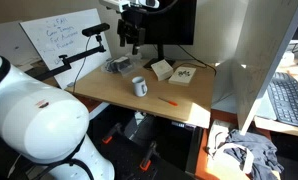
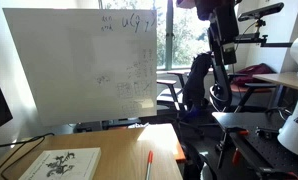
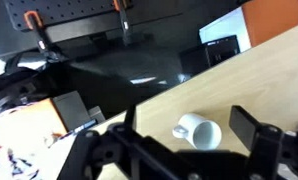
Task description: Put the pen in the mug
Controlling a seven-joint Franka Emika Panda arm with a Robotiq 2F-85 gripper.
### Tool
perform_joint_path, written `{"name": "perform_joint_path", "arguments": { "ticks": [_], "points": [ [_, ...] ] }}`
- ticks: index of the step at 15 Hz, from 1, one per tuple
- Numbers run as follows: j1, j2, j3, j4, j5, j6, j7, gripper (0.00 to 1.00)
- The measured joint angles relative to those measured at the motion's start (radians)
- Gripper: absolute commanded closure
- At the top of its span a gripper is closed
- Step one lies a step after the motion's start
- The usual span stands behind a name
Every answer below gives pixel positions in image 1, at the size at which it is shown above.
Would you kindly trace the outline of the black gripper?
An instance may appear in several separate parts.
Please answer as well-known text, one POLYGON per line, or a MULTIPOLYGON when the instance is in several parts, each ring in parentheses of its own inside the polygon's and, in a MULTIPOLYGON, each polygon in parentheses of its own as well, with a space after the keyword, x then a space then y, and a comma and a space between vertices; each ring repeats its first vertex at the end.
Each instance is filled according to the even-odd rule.
POLYGON ((136 27, 122 19, 118 20, 117 34, 120 37, 120 47, 125 47, 125 44, 133 44, 133 55, 137 55, 139 46, 144 44, 145 32, 144 28, 136 27))

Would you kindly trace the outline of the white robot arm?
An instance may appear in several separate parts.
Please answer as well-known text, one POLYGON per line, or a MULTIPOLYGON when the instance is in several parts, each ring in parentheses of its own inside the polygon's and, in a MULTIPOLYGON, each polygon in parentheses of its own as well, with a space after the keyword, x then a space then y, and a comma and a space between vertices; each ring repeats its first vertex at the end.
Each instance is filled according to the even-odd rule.
POLYGON ((72 94, 43 83, 61 67, 35 78, 0 56, 0 137, 44 168, 34 180, 114 180, 113 164, 87 135, 89 112, 72 94))

